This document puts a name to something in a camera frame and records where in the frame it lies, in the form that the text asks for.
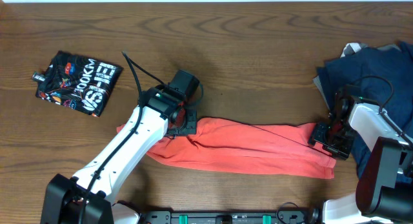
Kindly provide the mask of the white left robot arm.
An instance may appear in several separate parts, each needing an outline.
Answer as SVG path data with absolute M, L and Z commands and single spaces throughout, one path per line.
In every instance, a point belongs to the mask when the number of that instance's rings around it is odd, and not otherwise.
M 172 127 L 182 129 L 196 111 L 187 109 L 196 87 L 159 85 L 139 95 L 139 104 L 111 142 L 71 178 L 56 174 L 46 187 L 41 222 L 139 223 L 140 214 L 116 202 L 126 178 Z

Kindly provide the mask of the orange printed t-shirt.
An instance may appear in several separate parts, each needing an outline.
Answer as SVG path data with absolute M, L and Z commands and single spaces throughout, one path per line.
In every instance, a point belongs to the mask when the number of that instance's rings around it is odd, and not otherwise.
M 204 117 L 195 134 L 164 137 L 146 154 L 172 167 L 332 179 L 336 160 L 320 144 L 308 144 L 314 127 L 314 123 L 248 125 Z

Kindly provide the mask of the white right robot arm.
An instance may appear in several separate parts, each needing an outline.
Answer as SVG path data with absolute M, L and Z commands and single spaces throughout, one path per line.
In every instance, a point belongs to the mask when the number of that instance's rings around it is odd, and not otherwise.
M 397 181 L 412 176 L 412 138 L 378 103 L 336 94 L 332 121 L 318 123 L 308 144 L 346 159 L 356 136 L 370 150 L 367 165 L 355 193 L 324 202 L 322 223 L 412 223 L 412 186 Z

